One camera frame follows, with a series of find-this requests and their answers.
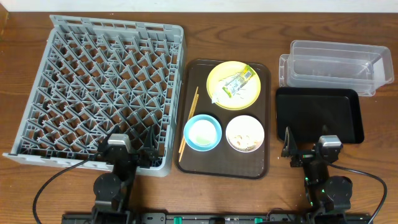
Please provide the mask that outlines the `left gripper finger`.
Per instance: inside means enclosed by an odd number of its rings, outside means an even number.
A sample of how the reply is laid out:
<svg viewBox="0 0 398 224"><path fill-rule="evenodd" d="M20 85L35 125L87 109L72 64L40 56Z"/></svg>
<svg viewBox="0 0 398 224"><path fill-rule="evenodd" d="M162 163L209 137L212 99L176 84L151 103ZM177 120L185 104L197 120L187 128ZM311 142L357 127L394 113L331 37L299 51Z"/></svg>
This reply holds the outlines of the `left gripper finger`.
<svg viewBox="0 0 398 224"><path fill-rule="evenodd" d="M119 125L113 126L112 130L106 135L106 137L98 144L99 146L105 146L108 143L108 139L111 137L112 134L119 134L120 127Z"/></svg>
<svg viewBox="0 0 398 224"><path fill-rule="evenodd" d="M151 126L147 132L143 150L148 160L155 161L158 159L158 150L155 146L155 131L153 126Z"/></svg>

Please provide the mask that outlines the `white pink bowl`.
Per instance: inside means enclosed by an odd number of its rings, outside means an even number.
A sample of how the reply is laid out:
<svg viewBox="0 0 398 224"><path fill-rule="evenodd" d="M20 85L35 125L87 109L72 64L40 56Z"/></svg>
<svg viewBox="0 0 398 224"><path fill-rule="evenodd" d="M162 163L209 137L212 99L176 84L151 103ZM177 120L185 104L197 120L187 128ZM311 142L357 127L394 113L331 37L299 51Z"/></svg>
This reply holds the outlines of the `white pink bowl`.
<svg viewBox="0 0 398 224"><path fill-rule="evenodd" d="M228 144L238 152L249 153L254 152L260 148L261 144L264 142L264 128L259 120L249 115L240 115L233 118L227 125L226 140ZM257 144L254 148L249 151L242 151L234 147L230 139L235 135L248 135L257 140Z"/></svg>

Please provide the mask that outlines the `light blue bowl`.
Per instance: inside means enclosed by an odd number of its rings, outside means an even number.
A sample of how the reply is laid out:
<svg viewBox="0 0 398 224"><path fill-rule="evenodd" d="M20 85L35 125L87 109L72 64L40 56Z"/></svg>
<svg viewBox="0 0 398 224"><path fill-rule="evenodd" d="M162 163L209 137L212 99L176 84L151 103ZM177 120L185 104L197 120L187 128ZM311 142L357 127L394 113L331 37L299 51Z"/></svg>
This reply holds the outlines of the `light blue bowl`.
<svg viewBox="0 0 398 224"><path fill-rule="evenodd" d="M188 146L199 152L214 149L220 143L222 133L218 120L207 114L190 118L183 129Z"/></svg>

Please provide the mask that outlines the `wooden chopstick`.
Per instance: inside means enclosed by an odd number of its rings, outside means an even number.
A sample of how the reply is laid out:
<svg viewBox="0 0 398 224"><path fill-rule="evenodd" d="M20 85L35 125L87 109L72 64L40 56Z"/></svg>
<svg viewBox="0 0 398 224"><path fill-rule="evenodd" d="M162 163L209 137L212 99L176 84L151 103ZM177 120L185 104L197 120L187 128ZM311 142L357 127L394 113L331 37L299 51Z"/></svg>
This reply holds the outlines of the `wooden chopstick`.
<svg viewBox="0 0 398 224"><path fill-rule="evenodd" d="M198 87L195 90L195 96L193 97L193 102L192 102L192 105L191 105L191 108L190 108L190 112L188 114L188 120L190 120L193 117L193 115L194 115L194 112L195 112L195 109L196 109L196 106L197 106L197 101L198 101ZM185 137L182 136L182 142L181 142L179 150L178 150L179 154L182 154L182 151L183 151L184 147L185 147Z"/></svg>
<svg viewBox="0 0 398 224"><path fill-rule="evenodd" d="M188 137L189 137L189 131L190 131L190 129L191 129L192 126L193 126L194 120L192 120L192 118L191 118L190 120L188 120L188 121L186 122L185 126L184 126L183 136L185 137L185 146L187 145L187 140L188 140ZM182 154L179 154L179 157L178 157L178 161L179 161L179 162L182 160L184 150L185 150L185 147L184 147L184 149L183 149L183 151L182 151Z"/></svg>

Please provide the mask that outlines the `green snack wrapper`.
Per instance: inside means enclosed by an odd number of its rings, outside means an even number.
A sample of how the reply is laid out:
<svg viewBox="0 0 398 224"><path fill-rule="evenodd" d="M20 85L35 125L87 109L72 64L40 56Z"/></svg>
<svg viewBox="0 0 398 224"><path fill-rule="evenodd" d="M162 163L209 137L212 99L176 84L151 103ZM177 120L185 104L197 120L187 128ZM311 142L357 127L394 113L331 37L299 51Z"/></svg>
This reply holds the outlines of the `green snack wrapper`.
<svg viewBox="0 0 398 224"><path fill-rule="evenodd" d="M255 71L249 65L246 65L240 72L219 81L211 97L212 103L222 102L227 98L234 97L254 75Z"/></svg>

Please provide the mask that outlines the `yellow round plate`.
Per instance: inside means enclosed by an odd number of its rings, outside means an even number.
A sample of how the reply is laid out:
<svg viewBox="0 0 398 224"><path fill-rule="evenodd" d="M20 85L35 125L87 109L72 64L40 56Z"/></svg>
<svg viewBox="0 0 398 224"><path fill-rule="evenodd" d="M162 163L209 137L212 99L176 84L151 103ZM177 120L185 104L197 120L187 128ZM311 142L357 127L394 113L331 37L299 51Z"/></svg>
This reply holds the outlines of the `yellow round plate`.
<svg viewBox="0 0 398 224"><path fill-rule="evenodd" d="M252 77L232 96L223 87L243 73L249 65L238 61L222 62L211 70L206 81L206 89L211 102L226 110L242 110L251 106L261 92L259 74L250 65Z"/></svg>

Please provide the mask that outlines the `rice and nut scraps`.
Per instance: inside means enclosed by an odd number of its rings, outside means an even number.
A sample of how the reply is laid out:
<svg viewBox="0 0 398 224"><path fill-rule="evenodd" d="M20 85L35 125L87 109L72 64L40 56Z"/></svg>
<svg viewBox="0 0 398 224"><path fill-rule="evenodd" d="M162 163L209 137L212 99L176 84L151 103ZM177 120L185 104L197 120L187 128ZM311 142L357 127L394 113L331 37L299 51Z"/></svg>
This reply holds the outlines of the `rice and nut scraps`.
<svg viewBox="0 0 398 224"><path fill-rule="evenodd" d="M257 140L248 135L235 135L230 141L234 147L242 151L249 151L257 144Z"/></svg>

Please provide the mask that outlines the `small white cup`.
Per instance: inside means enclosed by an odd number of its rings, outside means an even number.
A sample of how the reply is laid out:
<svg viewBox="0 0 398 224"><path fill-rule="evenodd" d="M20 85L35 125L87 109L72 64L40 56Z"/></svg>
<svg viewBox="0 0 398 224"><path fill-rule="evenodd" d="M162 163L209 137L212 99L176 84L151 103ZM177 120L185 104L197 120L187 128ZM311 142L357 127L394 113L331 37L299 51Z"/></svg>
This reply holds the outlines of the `small white cup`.
<svg viewBox="0 0 398 224"><path fill-rule="evenodd" d="M216 141L215 126L208 120L201 119L193 123L189 140L199 146L207 146Z"/></svg>

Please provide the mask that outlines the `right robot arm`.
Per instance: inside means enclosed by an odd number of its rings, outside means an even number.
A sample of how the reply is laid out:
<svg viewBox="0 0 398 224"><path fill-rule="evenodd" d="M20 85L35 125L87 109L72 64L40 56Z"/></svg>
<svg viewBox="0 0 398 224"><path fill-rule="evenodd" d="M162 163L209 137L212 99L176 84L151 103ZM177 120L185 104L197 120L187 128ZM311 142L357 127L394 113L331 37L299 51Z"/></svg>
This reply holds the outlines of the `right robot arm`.
<svg viewBox="0 0 398 224"><path fill-rule="evenodd" d="M338 160L343 144L336 135L321 136L311 150L298 149L289 127L285 129L281 156L290 158L291 167L304 171L305 195L312 205L295 223L346 223L345 211L351 208L352 181L331 176L328 166Z"/></svg>

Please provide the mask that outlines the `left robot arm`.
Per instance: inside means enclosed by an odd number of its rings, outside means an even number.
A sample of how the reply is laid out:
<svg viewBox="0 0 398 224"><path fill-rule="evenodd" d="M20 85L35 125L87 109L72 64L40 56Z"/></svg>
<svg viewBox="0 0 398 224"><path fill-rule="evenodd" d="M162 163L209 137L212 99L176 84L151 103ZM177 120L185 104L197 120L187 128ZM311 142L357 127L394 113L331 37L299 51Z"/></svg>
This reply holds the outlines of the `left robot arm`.
<svg viewBox="0 0 398 224"><path fill-rule="evenodd" d="M100 156L113 165L113 170L94 182L93 224L141 222L139 215L129 210L129 198L137 168L149 168L158 159L154 128L148 129L144 144L138 149L133 148L129 136L120 131L116 125L98 146Z"/></svg>

